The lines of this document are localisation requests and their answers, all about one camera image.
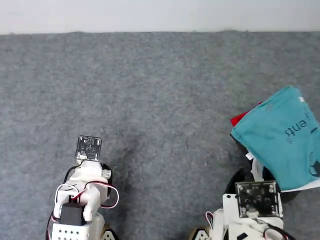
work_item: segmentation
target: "carpet floor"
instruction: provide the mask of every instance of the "carpet floor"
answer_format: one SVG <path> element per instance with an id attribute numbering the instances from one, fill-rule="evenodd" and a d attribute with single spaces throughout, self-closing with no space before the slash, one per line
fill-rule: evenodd
<path id="1" fill-rule="evenodd" d="M 0 36 L 0 239 L 43 240 L 78 135 L 103 138 L 122 240 L 186 240 L 246 161 L 229 119 L 300 88 L 320 120 L 320 33 Z M 320 189 L 284 204 L 285 229 L 320 235 Z"/>

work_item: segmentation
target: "teal cloth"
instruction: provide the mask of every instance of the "teal cloth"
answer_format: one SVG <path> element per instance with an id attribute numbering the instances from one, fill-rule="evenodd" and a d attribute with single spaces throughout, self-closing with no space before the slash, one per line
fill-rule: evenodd
<path id="1" fill-rule="evenodd" d="M 293 86 L 256 106 L 231 134 L 271 171 L 281 190 L 320 177 L 320 126 Z"/>

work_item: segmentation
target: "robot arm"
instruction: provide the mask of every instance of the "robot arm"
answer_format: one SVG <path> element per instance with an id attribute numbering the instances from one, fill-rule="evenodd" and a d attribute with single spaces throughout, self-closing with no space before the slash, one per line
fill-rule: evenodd
<path id="1" fill-rule="evenodd" d="M 112 171 L 99 162 L 102 139 L 79 136 L 75 153 L 78 165 L 70 168 L 54 196 L 54 209 L 47 225 L 47 240 L 116 240 L 112 229 L 105 226 L 99 208 L 111 209 L 119 202 L 119 192 L 111 184 Z M 117 200 L 103 205 L 114 190 Z M 52 237 L 50 222 L 53 222 Z"/>
<path id="2" fill-rule="evenodd" d="M 283 230 L 283 208 L 275 181 L 238 182 L 236 194 L 224 194 L 223 209 L 207 211 L 209 228 L 191 240 L 295 240 Z"/>

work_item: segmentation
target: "white robot part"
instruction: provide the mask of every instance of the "white robot part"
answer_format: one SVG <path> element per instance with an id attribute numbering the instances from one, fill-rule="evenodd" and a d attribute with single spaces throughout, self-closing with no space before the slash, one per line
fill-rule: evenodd
<path id="1" fill-rule="evenodd" d="M 99 162 L 84 160 L 81 166 L 75 169 L 69 180 L 57 188 L 54 199 L 54 217 L 59 219 L 62 205 L 67 203 L 69 198 L 72 199 L 83 192 L 78 201 L 81 204 L 86 204 L 83 212 L 84 219 L 87 222 L 92 221 L 100 205 L 109 198 L 107 186 L 93 183 L 86 185 L 92 181 L 108 183 L 108 179 L 103 176 Z"/>
<path id="2" fill-rule="evenodd" d="M 101 144 L 99 137 L 79 136 L 75 153 L 78 165 L 68 170 L 63 184 L 56 189 L 46 240 L 118 239 L 98 213 L 99 208 L 111 209 L 119 202 L 119 192 L 110 184 L 112 172 L 99 162 Z M 68 179 L 71 170 L 74 173 Z M 116 192 L 117 200 L 113 205 L 103 205 L 110 190 Z"/>
<path id="3" fill-rule="evenodd" d="M 113 231 L 103 231 L 104 224 L 104 218 L 100 213 L 83 226 L 54 223 L 51 240 L 116 240 Z"/>

